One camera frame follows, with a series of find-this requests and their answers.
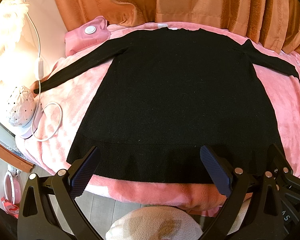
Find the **black long-sleeve sweater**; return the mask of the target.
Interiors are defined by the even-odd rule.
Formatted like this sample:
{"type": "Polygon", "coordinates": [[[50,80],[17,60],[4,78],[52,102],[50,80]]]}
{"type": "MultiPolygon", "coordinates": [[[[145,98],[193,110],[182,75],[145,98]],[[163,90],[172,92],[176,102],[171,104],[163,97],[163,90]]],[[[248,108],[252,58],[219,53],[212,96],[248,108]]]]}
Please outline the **black long-sleeve sweater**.
{"type": "Polygon", "coordinates": [[[265,172],[270,145],[281,146],[274,108],[255,65],[299,78],[295,67],[250,41],[203,29],[136,30],[107,40],[42,83],[53,89],[111,64],[66,161],[100,150],[97,176],[147,183],[211,183],[200,148],[233,167],[265,172]]]}

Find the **pink round object on floor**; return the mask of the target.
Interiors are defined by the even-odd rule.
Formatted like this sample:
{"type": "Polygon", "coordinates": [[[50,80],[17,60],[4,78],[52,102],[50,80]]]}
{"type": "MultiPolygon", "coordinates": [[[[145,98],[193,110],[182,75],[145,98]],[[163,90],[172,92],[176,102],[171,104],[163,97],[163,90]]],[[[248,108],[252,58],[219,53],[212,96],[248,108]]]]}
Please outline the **pink round object on floor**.
{"type": "Polygon", "coordinates": [[[1,198],[3,208],[7,214],[18,219],[19,204],[22,198],[20,183],[10,171],[7,171],[3,179],[3,186],[4,196],[1,198]]]}

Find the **pink fleece blanket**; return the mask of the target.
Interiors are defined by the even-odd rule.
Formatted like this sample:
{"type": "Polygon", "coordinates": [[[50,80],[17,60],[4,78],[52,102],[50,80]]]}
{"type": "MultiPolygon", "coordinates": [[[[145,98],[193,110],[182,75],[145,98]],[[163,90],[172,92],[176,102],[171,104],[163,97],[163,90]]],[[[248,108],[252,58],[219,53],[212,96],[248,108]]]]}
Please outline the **pink fleece blanket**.
{"type": "MultiPolygon", "coordinates": [[[[170,23],[165,28],[190,31],[201,29],[194,24],[180,23],[170,23]]],[[[137,28],[113,28],[110,40],[123,37],[136,30],[156,29],[160,28],[154,24],[146,24],[137,28]]],[[[211,28],[203,30],[225,35],[239,44],[250,41],[224,30],[211,28]]],[[[54,66],[49,78],[99,46],[96,45],[65,59],[60,59],[54,66]]],[[[300,55],[297,53],[276,54],[264,49],[262,46],[254,44],[253,46],[263,54],[278,57],[292,64],[298,72],[299,78],[296,79],[293,76],[284,75],[267,67],[255,65],[257,77],[262,82],[275,111],[282,142],[279,148],[286,155],[294,174],[300,178],[300,55]]],[[[25,156],[50,173],[55,173],[61,168],[68,168],[72,164],[66,161],[71,145],[110,64],[110,61],[106,61],[100,66],[91,68],[86,73],[74,77],[72,80],[66,81],[53,89],[40,90],[43,102],[52,100],[60,103],[64,113],[63,121],[57,134],[46,142],[37,142],[33,138],[17,138],[17,146],[25,156]]],[[[209,210],[222,205],[225,200],[213,186],[212,181],[208,184],[147,183],[111,179],[94,174],[87,189],[94,194],[123,202],[172,205],[191,211],[209,210]]]]}

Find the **beige knee of person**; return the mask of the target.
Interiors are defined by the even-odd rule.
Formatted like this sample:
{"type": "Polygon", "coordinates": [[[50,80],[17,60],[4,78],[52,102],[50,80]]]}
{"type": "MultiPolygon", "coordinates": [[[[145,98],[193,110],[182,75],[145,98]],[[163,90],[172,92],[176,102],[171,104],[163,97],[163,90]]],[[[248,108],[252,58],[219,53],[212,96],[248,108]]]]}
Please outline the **beige knee of person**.
{"type": "Polygon", "coordinates": [[[115,221],[106,239],[198,239],[200,225],[184,211],[170,206],[149,206],[134,210],[115,221]]]}

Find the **white dotted night lamp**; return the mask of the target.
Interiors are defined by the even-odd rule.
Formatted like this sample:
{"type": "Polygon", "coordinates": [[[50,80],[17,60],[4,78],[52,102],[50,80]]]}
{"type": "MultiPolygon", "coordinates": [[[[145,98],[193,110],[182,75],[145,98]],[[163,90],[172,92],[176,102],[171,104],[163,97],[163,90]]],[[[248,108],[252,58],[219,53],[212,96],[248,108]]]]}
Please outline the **white dotted night lamp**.
{"type": "Polygon", "coordinates": [[[15,87],[7,102],[7,117],[12,126],[25,126],[34,115],[36,103],[33,94],[25,86],[15,87]]]}

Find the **orange curtain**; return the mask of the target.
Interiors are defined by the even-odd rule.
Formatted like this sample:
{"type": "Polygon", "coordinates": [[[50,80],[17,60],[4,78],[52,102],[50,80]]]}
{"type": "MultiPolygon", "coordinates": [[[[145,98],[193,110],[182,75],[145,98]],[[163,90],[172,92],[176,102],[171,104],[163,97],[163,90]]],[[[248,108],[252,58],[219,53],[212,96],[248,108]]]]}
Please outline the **orange curtain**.
{"type": "Polygon", "coordinates": [[[298,0],[55,0],[68,30],[97,16],[127,27],[192,22],[250,38],[275,52],[300,54],[298,0]]]}

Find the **pink pillow with white button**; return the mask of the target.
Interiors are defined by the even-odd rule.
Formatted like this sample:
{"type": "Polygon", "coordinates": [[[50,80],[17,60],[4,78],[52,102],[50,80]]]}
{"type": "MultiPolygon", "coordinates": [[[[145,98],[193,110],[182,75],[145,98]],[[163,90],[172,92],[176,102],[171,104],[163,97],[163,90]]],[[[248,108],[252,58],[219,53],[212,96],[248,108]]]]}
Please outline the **pink pillow with white button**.
{"type": "Polygon", "coordinates": [[[110,38],[107,29],[108,22],[103,16],[93,20],[65,34],[65,55],[71,56],[91,46],[101,44],[110,38]]]}

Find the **white fluffy plush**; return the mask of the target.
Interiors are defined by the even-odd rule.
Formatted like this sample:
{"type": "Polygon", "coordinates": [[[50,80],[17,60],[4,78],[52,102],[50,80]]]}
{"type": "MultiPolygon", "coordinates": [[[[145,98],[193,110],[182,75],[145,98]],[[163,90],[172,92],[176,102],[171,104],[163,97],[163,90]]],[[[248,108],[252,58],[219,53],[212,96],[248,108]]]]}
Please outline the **white fluffy plush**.
{"type": "Polygon", "coordinates": [[[31,64],[31,58],[19,44],[28,10],[24,0],[0,2],[0,85],[23,79],[31,64]]]}

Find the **wooden bed frame edge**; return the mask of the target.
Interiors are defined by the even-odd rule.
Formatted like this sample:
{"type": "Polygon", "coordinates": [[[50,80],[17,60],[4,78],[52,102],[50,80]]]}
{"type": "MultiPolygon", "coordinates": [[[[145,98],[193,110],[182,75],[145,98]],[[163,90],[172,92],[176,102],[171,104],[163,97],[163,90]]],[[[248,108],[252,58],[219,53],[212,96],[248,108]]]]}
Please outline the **wooden bed frame edge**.
{"type": "Polygon", "coordinates": [[[27,173],[30,173],[30,171],[34,167],[34,165],[31,162],[26,161],[25,159],[7,150],[1,144],[0,144],[0,159],[12,165],[13,167],[27,173]]]}

